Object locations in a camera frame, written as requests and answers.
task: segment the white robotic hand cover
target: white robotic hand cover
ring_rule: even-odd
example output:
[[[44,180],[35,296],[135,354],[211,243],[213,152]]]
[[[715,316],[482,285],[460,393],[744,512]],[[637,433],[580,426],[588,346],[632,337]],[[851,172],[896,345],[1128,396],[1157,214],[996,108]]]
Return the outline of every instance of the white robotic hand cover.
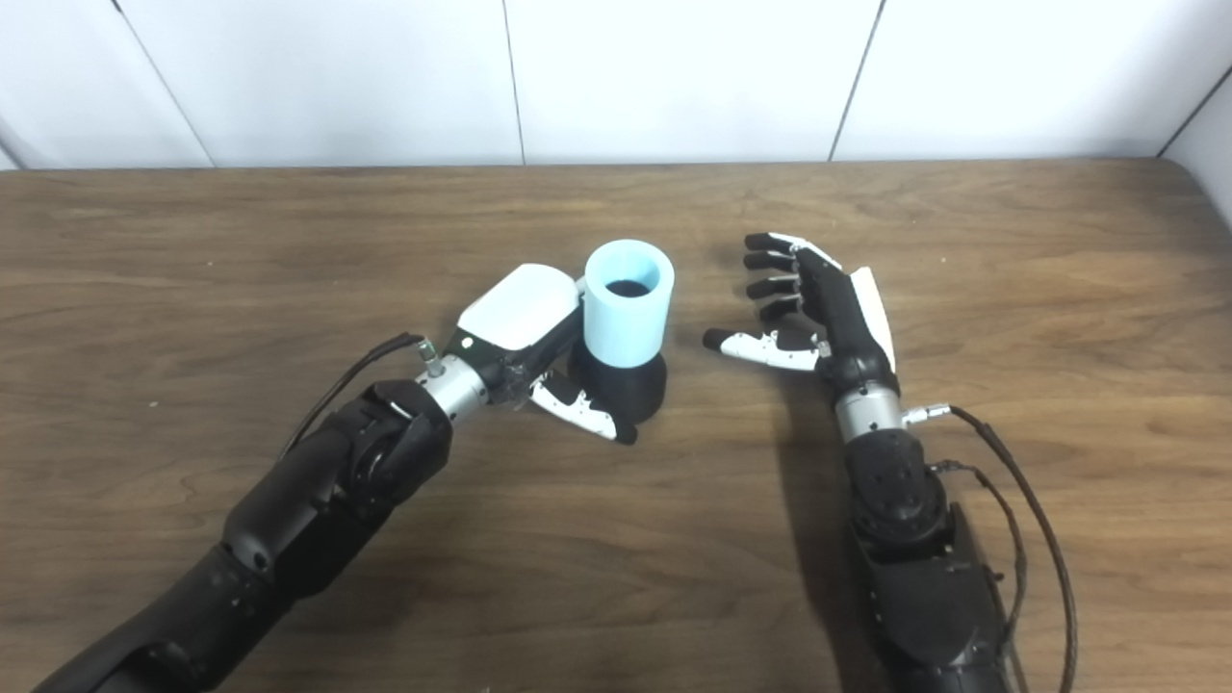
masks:
[[[833,268],[843,269],[834,258],[803,238],[780,233],[754,234],[754,237],[755,240],[747,242],[749,250],[754,252],[745,256],[744,265],[750,270],[774,269],[788,273],[763,279],[749,286],[748,295],[754,300],[780,295],[760,310],[764,321],[803,312],[800,277],[802,253],[812,253]],[[891,370],[896,370],[890,321],[872,270],[860,268],[848,276],[869,333],[886,353]],[[829,356],[829,344],[817,333],[788,329],[770,330],[760,337],[716,329],[706,334],[705,343],[706,346],[724,355],[786,370],[811,371],[817,367],[818,359]]]
[[[522,351],[540,345],[579,311],[579,296],[578,281],[565,273],[524,264],[471,303],[458,328],[505,351]],[[580,335],[579,323],[575,337]],[[552,367],[529,375],[530,401],[548,413],[607,440],[626,445],[637,440],[636,427],[618,420],[565,375]]]

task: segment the robotic arm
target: robotic arm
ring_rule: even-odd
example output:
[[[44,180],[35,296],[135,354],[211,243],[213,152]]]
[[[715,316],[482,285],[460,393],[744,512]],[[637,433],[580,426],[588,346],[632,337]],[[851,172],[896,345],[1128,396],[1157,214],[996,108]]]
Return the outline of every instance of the robotic arm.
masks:
[[[816,245],[788,236],[752,234],[745,247],[752,250],[744,259],[748,269],[790,273],[749,285],[750,298],[774,297],[760,318],[798,312],[816,332],[754,337],[711,329],[703,343],[728,356],[813,371],[824,385],[843,439],[854,560],[896,689],[1008,693],[1004,661],[1024,591],[1025,552],[1019,551],[1018,594],[1007,620],[998,576],[984,565],[962,508],[947,501],[940,480],[944,471],[973,467],[925,464],[924,448],[908,432],[951,408],[903,411],[890,327],[871,270],[845,274]],[[1013,513],[997,497],[1018,539]]]
[[[373,349],[232,509],[205,559],[34,693],[213,691],[296,602],[329,587],[393,509],[445,466],[453,425],[483,404],[532,401],[632,444],[636,428],[552,370],[582,335],[582,314],[569,275],[521,265],[462,313],[442,356],[408,334]],[[303,437],[363,365],[410,346],[419,348],[425,372],[371,385]]]

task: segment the black cable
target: black cable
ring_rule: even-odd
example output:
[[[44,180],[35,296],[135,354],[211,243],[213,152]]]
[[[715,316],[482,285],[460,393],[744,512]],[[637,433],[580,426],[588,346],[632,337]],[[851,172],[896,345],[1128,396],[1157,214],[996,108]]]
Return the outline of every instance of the black cable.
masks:
[[[942,460],[933,465],[933,470],[942,474],[949,471],[970,471],[979,481],[979,485],[987,488],[993,494],[993,498],[997,498],[997,503],[1005,513],[1005,523],[1009,525],[1009,534],[1014,539],[1014,604],[1010,607],[1009,617],[1005,619],[1005,633],[1002,636],[1002,649],[1005,649],[1014,640],[1014,630],[1018,628],[1018,615],[1021,613],[1023,602],[1026,599],[1026,543],[1023,540],[1023,530],[1018,525],[1014,508],[1009,506],[1009,501],[1002,496],[1002,492],[993,481],[979,467],[965,465],[955,460]]]
[[[414,346],[415,344],[419,344],[423,340],[424,338],[418,334],[408,334],[404,332],[397,337],[382,342],[381,344],[377,344],[376,346],[372,348],[371,351],[365,354],[362,359],[351,364],[351,367],[346,369],[346,372],[344,372],[342,376],[338,379],[338,382],[335,382],[325,392],[325,395],[317,401],[315,404],[313,404],[313,408],[309,409],[308,414],[306,414],[303,420],[299,422],[299,425],[296,427],[294,433],[292,433],[291,438],[287,439],[287,444],[282,446],[282,453],[278,454],[278,459],[281,460],[282,457],[286,457],[287,453],[290,453],[292,448],[299,444],[299,440],[304,437],[306,433],[308,433],[308,429],[312,427],[313,422],[317,420],[317,417],[319,417],[320,413],[325,411],[325,407],[328,407],[329,403],[334,401],[334,397],[338,397],[338,393],[341,392],[344,387],[346,387],[352,380],[355,380],[355,376],[360,375],[360,371],[372,365],[373,361],[377,361],[397,351],[398,349]]]
[[[1074,591],[1073,584],[1069,582],[1069,570],[1066,567],[1066,559],[1061,554],[1061,543],[1057,541],[1057,534],[1052,530],[1052,523],[1048,522],[1048,517],[1044,513],[1044,507],[1040,506],[1040,499],[1035,497],[1035,491],[1031,490],[1031,485],[1026,481],[1023,469],[1018,466],[1014,455],[1010,454],[1005,444],[997,437],[993,427],[977,419],[961,407],[951,404],[950,412],[971,424],[971,428],[976,429],[976,433],[988,444],[997,455],[997,459],[1005,465],[1009,474],[1014,476],[1014,481],[1018,482],[1018,487],[1023,492],[1023,497],[1026,498],[1026,504],[1031,508],[1031,513],[1035,514],[1036,522],[1040,523],[1040,531],[1044,533],[1048,552],[1052,554],[1052,564],[1057,568],[1057,582],[1061,584],[1061,601],[1066,612],[1066,658],[1058,691],[1061,693],[1069,693],[1073,689],[1074,675],[1078,671],[1078,609],[1074,605]]]

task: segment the fingertip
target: fingertip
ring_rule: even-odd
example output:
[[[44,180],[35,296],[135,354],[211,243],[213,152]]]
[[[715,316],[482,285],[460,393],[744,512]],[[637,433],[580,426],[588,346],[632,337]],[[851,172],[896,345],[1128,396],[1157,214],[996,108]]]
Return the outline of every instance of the fingertip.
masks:
[[[706,330],[706,334],[702,334],[701,344],[711,351],[722,351],[723,342],[734,334],[736,330],[712,327]]]
[[[749,250],[777,250],[781,245],[769,233],[750,233],[744,237],[744,247]]]
[[[621,419],[612,417],[612,422],[616,424],[616,438],[614,440],[621,445],[632,445],[637,443],[637,427],[630,423],[625,423]]]

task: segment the black finger segment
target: black finger segment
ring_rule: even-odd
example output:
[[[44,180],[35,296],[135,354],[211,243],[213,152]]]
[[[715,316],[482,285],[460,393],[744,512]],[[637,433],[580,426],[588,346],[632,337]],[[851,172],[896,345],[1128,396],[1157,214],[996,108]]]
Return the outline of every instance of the black finger segment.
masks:
[[[780,329],[775,346],[781,351],[812,351],[817,349],[812,334],[798,329]]]
[[[750,270],[796,271],[796,260],[791,255],[774,250],[759,250],[744,256],[744,266]]]
[[[772,301],[770,303],[766,303],[765,306],[761,306],[761,310],[758,311],[758,317],[760,317],[763,322],[774,322],[776,319],[787,317],[798,310],[800,310],[800,301],[796,297],[780,298],[777,301]]]
[[[776,293],[796,293],[797,291],[795,275],[766,277],[754,281],[748,289],[744,290],[749,298],[753,298],[754,301],[774,296]]]
[[[779,240],[769,233],[750,233],[745,236],[744,247],[749,250],[776,250],[779,253],[791,252],[791,243]]]

